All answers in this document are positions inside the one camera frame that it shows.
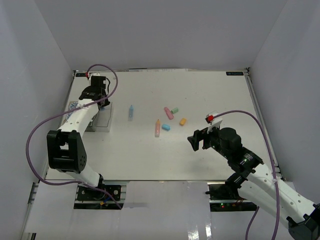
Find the blue highlighter pen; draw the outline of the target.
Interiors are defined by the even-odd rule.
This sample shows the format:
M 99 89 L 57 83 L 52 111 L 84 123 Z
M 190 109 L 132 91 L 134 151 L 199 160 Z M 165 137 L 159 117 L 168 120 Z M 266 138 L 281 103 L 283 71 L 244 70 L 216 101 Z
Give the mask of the blue highlighter pen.
M 134 116 L 134 106 L 131 105 L 129 107 L 129 111 L 128 111 L 128 120 L 132 121 L 133 120 L 133 116 Z

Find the blue cleaning gel jar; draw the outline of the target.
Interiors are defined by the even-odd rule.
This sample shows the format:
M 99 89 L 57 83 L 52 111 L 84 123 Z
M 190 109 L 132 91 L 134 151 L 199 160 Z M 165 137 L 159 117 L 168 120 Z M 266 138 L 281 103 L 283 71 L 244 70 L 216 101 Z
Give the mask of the blue cleaning gel jar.
M 72 112 L 69 112 L 69 113 L 65 116 L 64 123 L 70 118 L 70 116 L 71 116 L 72 114 L 73 114 Z
M 75 108 L 78 107 L 78 102 L 77 101 L 70 101 L 69 104 L 68 104 L 68 109 L 69 110 L 73 110 Z

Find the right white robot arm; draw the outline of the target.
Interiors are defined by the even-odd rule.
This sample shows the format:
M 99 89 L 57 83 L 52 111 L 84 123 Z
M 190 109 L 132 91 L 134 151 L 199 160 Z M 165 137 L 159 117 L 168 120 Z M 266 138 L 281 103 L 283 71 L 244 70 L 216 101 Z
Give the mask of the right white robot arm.
M 226 195 L 246 199 L 282 223 L 295 240 L 320 238 L 320 206 L 296 192 L 282 179 L 275 179 L 270 168 L 253 151 L 242 145 L 233 128 L 196 130 L 187 140 L 194 151 L 203 142 L 227 160 L 234 173 L 225 181 Z

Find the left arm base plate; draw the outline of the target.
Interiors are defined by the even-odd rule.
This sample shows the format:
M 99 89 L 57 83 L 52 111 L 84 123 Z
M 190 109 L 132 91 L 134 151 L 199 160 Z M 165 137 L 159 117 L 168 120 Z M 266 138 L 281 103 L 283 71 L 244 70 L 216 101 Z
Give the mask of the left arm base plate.
M 106 185 L 103 184 L 101 187 L 102 190 L 109 193 L 116 201 L 121 199 L 121 185 Z M 76 200 L 77 201 L 104 201 L 110 199 L 110 196 L 101 191 L 93 190 L 85 186 L 78 186 Z

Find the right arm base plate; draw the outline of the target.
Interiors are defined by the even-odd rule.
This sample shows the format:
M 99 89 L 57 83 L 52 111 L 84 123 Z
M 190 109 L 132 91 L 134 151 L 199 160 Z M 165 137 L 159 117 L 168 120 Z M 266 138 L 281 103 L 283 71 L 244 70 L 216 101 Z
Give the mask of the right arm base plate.
M 208 185 L 210 211 L 214 212 L 254 212 L 257 206 L 239 196 L 238 190 L 224 183 Z

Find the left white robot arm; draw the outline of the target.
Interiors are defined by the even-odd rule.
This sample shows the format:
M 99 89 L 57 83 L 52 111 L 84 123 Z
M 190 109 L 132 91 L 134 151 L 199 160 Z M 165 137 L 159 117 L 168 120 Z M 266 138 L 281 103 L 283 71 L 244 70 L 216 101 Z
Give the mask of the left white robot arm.
M 91 75 L 89 86 L 78 98 L 79 109 L 74 108 L 64 124 L 46 136 L 49 167 L 89 185 L 88 193 L 96 200 L 105 196 L 106 187 L 100 184 L 101 175 L 87 163 L 82 136 L 99 110 L 110 103 L 106 92 L 109 83 L 105 76 Z

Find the pink correction tape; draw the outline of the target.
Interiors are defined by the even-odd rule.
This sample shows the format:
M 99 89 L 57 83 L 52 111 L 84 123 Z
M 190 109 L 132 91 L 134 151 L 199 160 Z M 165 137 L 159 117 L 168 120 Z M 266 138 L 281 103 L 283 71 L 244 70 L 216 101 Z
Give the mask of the pink correction tape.
M 169 120 L 172 120 L 174 118 L 173 113 L 170 111 L 168 107 L 164 107 L 164 112 Z

